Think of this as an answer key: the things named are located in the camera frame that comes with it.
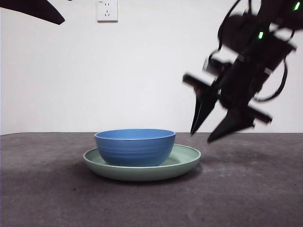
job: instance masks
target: plate rim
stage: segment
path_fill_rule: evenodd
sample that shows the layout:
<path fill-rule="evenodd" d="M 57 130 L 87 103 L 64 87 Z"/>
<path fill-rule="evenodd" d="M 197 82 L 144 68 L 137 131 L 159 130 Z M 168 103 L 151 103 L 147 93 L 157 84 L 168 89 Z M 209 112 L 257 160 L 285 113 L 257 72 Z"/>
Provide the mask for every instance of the plate rim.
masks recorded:
<path fill-rule="evenodd" d="M 197 160 L 199 160 L 202 156 L 201 152 L 193 147 L 190 147 L 190 146 L 186 146 L 186 145 L 182 145 L 182 144 L 176 144 L 174 143 L 174 145 L 177 145 L 177 146 L 182 146 L 182 147 L 186 147 L 186 148 L 190 148 L 192 150 L 194 150 L 195 152 L 198 153 L 198 157 L 196 157 L 195 159 L 189 161 L 189 162 L 184 162 L 184 163 L 177 163 L 177 164 L 171 164 L 171 165 L 164 165 L 164 166 L 113 166 L 113 165 L 104 165 L 104 164 L 100 164 L 100 163 L 96 163 L 96 162 L 92 162 L 90 160 L 88 160 L 85 156 L 87 153 L 93 151 L 93 150 L 96 150 L 98 148 L 93 148 L 93 149 L 90 149 L 88 151 L 86 151 L 84 154 L 83 154 L 83 159 L 86 161 L 86 162 L 89 162 L 91 164 L 94 164 L 94 165 L 98 165 L 98 166 L 102 166 L 102 167 L 110 167 L 110 168 L 122 168 L 122 169 L 156 169 L 156 168 L 167 168 L 167 167 L 172 167 L 172 166 L 181 166 L 181 165 L 185 165 L 185 164 L 189 164 L 189 163 L 192 163 L 192 162 L 195 162 Z"/>

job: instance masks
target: black object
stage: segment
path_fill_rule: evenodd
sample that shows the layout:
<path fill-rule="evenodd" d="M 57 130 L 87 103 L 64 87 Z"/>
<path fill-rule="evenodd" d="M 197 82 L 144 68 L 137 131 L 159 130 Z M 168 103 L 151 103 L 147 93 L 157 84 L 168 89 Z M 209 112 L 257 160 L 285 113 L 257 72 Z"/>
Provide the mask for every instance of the black object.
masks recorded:
<path fill-rule="evenodd" d="M 219 48 L 205 61 L 203 70 L 216 77 L 211 85 L 194 78 L 188 73 L 183 81 L 194 87 L 196 92 L 195 115 L 191 127 L 193 135 L 214 109 L 217 101 L 228 109 L 226 117 L 208 138 L 213 142 L 230 133 L 254 127 L 254 120 L 270 123 L 272 117 L 249 106 L 251 99 L 259 102 L 277 97 L 285 86 L 288 68 L 287 55 L 296 50 L 289 43 L 296 30 L 303 29 L 303 1 L 262 0 L 260 11 L 253 15 L 251 0 L 249 10 L 243 15 L 231 15 L 240 2 L 237 0 L 227 13 L 218 31 Z M 292 30 L 287 41 L 277 38 L 269 29 L 271 23 L 279 28 Z M 221 62 L 213 58 L 222 46 L 238 54 L 231 62 Z M 255 98 L 271 73 L 284 61 L 285 71 L 279 89 L 270 97 Z"/>
<path fill-rule="evenodd" d="M 0 0 L 0 7 L 25 13 L 58 25 L 65 21 L 47 0 Z"/>

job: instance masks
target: green plate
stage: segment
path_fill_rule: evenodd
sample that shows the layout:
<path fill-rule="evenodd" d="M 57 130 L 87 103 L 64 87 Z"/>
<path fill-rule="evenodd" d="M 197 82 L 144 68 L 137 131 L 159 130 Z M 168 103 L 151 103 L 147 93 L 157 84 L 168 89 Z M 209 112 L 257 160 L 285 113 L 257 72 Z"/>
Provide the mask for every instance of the green plate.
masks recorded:
<path fill-rule="evenodd" d="M 121 181 L 158 181 L 180 176 L 194 168 L 200 157 L 200 151 L 179 144 L 174 144 L 170 156 L 159 166 L 111 166 L 102 159 L 97 148 L 83 155 L 86 165 L 93 172 Z"/>

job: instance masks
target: white wall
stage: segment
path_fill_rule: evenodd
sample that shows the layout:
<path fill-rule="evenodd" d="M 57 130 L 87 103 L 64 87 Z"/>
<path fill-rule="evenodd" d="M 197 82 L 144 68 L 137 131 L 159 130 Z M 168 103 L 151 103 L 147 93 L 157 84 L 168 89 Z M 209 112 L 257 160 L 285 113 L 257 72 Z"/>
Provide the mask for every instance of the white wall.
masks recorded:
<path fill-rule="evenodd" d="M 201 68 L 234 0 L 119 0 L 119 22 L 105 24 L 96 23 L 97 0 L 50 2 L 66 19 L 60 26 L 1 10 L 1 134 L 190 130 L 195 96 L 182 76 L 212 81 Z M 281 96 L 253 104 L 273 122 L 245 132 L 303 132 L 302 37 L 294 38 L 298 51 L 288 58 Z M 226 49 L 217 56 L 236 57 Z M 277 89 L 282 73 L 281 66 L 260 96 Z M 218 104 L 200 131 L 212 131 L 224 116 Z"/>

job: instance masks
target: green led light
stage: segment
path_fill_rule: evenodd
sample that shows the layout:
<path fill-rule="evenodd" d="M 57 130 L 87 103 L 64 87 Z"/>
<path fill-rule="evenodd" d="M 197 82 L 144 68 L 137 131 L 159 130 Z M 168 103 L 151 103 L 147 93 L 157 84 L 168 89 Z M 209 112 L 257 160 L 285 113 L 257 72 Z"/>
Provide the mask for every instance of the green led light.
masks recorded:
<path fill-rule="evenodd" d="M 301 2 L 297 2 L 297 4 L 294 7 L 294 11 L 298 10 L 300 5 L 301 5 Z"/>
<path fill-rule="evenodd" d="M 264 32 L 260 32 L 260 33 L 259 33 L 259 36 L 258 36 L 258 39 L 262 39 L 262 38 L 263 38 L 263 35 L 264 35 Z"/>

